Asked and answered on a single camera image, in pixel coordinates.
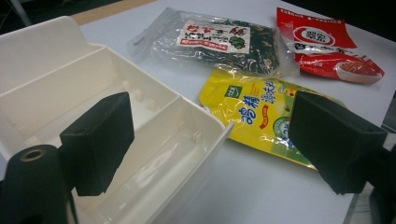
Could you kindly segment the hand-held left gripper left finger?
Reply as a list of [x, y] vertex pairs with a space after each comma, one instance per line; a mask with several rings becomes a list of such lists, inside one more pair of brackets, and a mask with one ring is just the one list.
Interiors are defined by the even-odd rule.
[[62, 131], [60, 138], [67, 188], [79, 196], [106, 192], [134, 141], [129, 93], [103, 98]]

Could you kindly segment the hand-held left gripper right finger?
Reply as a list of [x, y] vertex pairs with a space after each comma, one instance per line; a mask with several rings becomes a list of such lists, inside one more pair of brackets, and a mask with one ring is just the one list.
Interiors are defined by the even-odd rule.
[[388, 133], [318, 94], [296, 93], [290, 141], [337, 194], [360, 193], [366, 183], [389, 193]]

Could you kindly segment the white plastic organizer box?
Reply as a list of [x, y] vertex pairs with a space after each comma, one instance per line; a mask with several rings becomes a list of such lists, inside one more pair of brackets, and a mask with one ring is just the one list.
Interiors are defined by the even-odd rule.
[[0, 35], [0, 154], [60, 145], [101, 99], [130, 94], [135, 140], [107, 192], [77, 197], [82, 224], [165, 222], [204, 183], [231, 129], [117, 52], [86, 41], [69, 17]]

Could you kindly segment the yellow seasoning packet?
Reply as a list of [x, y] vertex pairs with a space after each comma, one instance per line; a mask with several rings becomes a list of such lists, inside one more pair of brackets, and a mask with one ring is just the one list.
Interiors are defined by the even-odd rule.
[[230, 138], [262, 152], [313, 168], [289, 140], [294, 98], [302, 87], [278, 78], [261, 78], [216, 69], [199, 100], [224, 125], [233, 125]]

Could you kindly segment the red seasoning packet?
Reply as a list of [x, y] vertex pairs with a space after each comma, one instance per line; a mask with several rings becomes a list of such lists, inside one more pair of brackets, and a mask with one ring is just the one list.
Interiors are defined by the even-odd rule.
[[385, 72], [358, 50], [344, 20], [322, 19], [279, 7], [276, 22], [294, 61], [310, 74], [374, 84]]

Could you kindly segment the clear dried seaweed packet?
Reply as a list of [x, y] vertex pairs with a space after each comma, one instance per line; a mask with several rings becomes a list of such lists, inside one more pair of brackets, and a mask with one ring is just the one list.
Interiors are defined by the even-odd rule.
[[263, 78], [300, 74], [276, 28], [170, 7], [128, 50], [136, 62], [154, 56]]

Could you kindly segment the white table cover sheet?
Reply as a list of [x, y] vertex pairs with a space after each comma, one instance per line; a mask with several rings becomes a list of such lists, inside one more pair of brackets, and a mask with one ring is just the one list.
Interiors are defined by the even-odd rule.
[[[281, 0], [125, 0], [89, 10], [77, 17], [83, 34], [94, 43], [127, 55], [127, 43], [168, 7], [272, 26]], [[293, 82], [329, 94], [361, 117], [379, 125], [396, 91], [396, 43], [349, 26], [358, 48], [386, 74], [372, 86], [309, 75]], [[337, 195], [318, 173], [290, 161], [225, 142], [201, 191], [177, 214], [177, 224], [372, 224], [371, 188], [359, 196]]]

